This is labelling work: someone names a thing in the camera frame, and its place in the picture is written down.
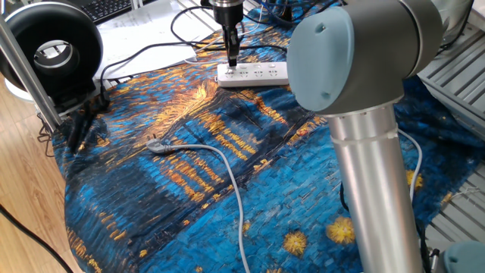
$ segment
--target silver metal arm tube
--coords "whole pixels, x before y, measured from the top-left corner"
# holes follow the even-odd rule
[[[326,118],[365,272],[422,272],[393,103]]]
[[[17,43],[14,34],[10,31],[7,23],[2,16],[0,16],[0,48],[7,58],[10,65],[15,70],[25,89],[32,96],[40,113],[44,117],[44,121],[54,131],[57,126],[61,124],[61,118],[54,109],[54,104],[50,101],[42,84],[37,78],[35,72],[22,52],[22,49]]]

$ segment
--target white cable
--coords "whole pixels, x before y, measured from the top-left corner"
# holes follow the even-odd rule
[[[418,150],[418,163],[416,164],[415,173],[412,176],[411,189],[409,189],[409,196],[411,197],[411,202],[412,202],[412,200],[415,196],[415,186],[416,186],[416,181],[418,180],[419,169],[421,168],[421,163],[423,161],[423,151],[421,150],[421,147],[419,146],[418,142],[414,138],[412,138],[412,136],[409,136],[407,133],[405,133],[401,129],[398,129],[398,131],[404,137],[411,140],[411,142],[415,145],[416,149]]]
[[[243,245],[243,224],[244,224],[244,210],[243,210],[243,201],[241,201],[241,196],[239,194],[239,189],[237,188],[236,180],[234,179],[233,171],[230,169],[229,162],[227,161],[226,156],[219,150],[212,146],[207,145],[198,145],[198,144],[188,144],[188,145],[174,145],[169,146],[172,150],[175,149],[210,149],[218,153],[221,158],[224,160],[224,164],[226,165],[227,172],[229,173],[230,179],[233,182],[234,192],[236,193],[237,198],[237,205],[239,206],[239,251],[241,252],[241,259],[242,264],[244,265],[244,269],[246,273],[251,273],[249,270],[248,262],[246,261],[246,254],[244,253],[244,245]]]

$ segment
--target blue fabric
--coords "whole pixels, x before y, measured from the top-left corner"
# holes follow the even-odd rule
[[[247,42],[286,46],[290,35],[271,29]],[[201,59],[209,56],[226,58],[211,52]],[[241,58],[283,60],[267,49]],[[186,64],[144,74],[110,91],[109,111],[92,119],[95,107],[86,105],[55,132],[55,157],[67,183],[67,233],[82,270],[243,271],[239,213],[221,159],[204,150],[154,155],[145,143],[155,133],[166,143],[211,145],[228,157],[246,213],[253,272],[361,272],[357,246],[326,235],[339,216],[349,217],[340,205],[327,122],[299,107],[286,87],[222,89],[214,71],[215,64]],[[417,77],[404,85],[396,117],[423,149],[424,185],[414,209],[428,224],[485,150]],[[401,145],[406,169],[414,170],[415,148],[405,139]],[[291,234],[304,238],[302,253],[283,248]]]

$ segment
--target white power strip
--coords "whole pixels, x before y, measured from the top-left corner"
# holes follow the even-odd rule
[[[279,86],[288,84],[286,62],[228,64],[217,66],[217,81],[220,87]]]

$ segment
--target cable connector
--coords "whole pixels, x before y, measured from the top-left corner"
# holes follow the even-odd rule
[[[150,140],[149,136],[149,141],[146,143],[146,148],[150,151],[157,154],[164,154],[174,150],[171,145],[162,144],[161,139],[157,138],[156,135],[153,135],[153,137],[154,139]]]
[[[106,88],[102,84],[101,84],[101,90],[98,96],[98,102],[99,102],[100,110],[102,111],[108,110],[111,100],[109,99],[109,95],[106,92]]]

